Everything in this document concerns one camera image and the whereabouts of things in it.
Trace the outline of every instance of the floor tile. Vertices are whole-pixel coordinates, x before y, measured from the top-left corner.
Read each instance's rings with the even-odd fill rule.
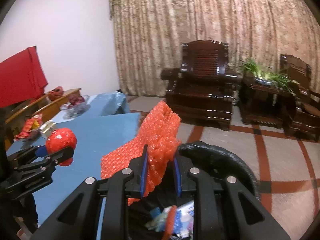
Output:
[[[193,130],[193,127],[194,125],[192,124],[181,123],[177,133],[177,139],[181,140],[183,143],[186,143]]]
[[[320,179],[320,144],[312,142],[303,142],[311,160],[316,179]]]
[[[272,216],[291,237],[299,240],[313,220],[313,190],[272,194]]]
[[[283,128],[277,129],[277,128],[272,127],[272,126],[263,126],[263,125],[261,125],[261,124],[260,124],[259,126],[260,126],[260,130],[284,133]]]
[[[231,117],[231,125],[251,127],[251,124],[243,124],[242,118],[240,114],[240,109],[238,106],[232,106],[232,117]]]
[[[252,169],[257,179],[260,179],[257,149],[253,134],[205,127],[201,141],[223,147],[238,155]]]
[[[308,167],[296,140],[263,136],[272,181],[310,179]]]
[[[129,103],[131,110],[150,112],[164,98],[157,97],[138,97]]]

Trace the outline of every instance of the tiled floor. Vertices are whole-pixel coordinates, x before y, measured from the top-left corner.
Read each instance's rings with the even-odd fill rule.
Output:
[[[141,121],[162,98],[130,97]],[[181,123],[177,138],[202,140],[242,158],[260,180],[261,202],[292,240],[298,240],[318,213],[320,202],[320,143],[288,138],[283,129],[244,125],[233,106],[230,131]]]

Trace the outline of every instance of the dark wooden chair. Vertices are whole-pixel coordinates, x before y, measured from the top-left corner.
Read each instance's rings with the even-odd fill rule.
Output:
[[[320,103],[311,96],[320,98],[320,94],[309,89],[311,82],[311,68],[300,58],[292,55],[280,56],[280,71],[286,73],[299,85],[293,84],[292,90],[296,96],[288,98],[284,110],[284,132],[293,136],[302,131],[320,136]]]
[[[169,80],[166,101],[182,119],[216,121],[229,130],[233,90],[239,84],[228,69],[228,44],[192,41],[182,44],[180,68],[166,68],[162,80]]]

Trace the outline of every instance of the curtain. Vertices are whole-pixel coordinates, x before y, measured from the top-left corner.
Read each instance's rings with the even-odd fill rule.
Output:
[[[181,43],[229,44],[229,62],[250,57],[273,71],[280,54],[312,67],[320,92],[320,27],[303,0],[111,0],[121,89],[133,95],[165,93],[163,68],[180,67]]]

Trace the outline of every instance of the red cloth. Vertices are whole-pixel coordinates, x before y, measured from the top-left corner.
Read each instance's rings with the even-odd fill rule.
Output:
[[[0,107],[40,97],[48,84],[36,46],[0,63]]]

